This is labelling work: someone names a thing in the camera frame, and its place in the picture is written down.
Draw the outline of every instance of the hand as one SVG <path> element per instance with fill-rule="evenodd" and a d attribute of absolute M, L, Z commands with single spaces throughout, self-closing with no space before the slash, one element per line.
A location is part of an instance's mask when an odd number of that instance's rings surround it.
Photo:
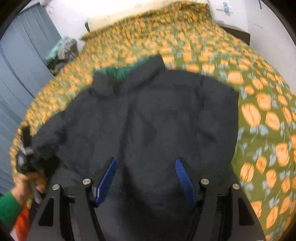
<path fill-rule="evenodd" d="M 39 192 L 45 192 L 47 178 L 43 172 L 31 172 L 25 175 L 19 173 L 18 180 L 16 181 L 15 187 L 11 190 L 11 194 L 21 205 L 24 205 L 29 198 L 34 198 L 34 194 L 29 184 L 30 179 L 34 180 Z"/>

